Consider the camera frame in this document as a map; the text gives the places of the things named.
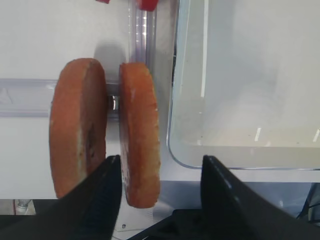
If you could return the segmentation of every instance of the transparent plastic bin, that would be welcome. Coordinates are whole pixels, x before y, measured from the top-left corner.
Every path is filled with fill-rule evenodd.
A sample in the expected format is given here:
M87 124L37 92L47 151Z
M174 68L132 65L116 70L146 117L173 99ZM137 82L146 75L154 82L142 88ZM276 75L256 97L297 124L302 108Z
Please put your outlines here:
M56 80L0 79L0 117L47 118Z
M232 169L320 169L320 3L180 2L168 147Z

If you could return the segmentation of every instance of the sliced bun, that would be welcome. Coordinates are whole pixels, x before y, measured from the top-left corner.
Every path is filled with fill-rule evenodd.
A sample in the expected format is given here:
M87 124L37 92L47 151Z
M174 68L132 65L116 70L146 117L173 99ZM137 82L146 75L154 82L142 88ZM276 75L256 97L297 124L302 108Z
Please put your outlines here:
M150 208L160 193L159 118L152 76L143 63L120 66L120 142L126 199Z
M50 165L58 198L104 161L107 110L101 64L93 58L69 62L55 87L49 126Z

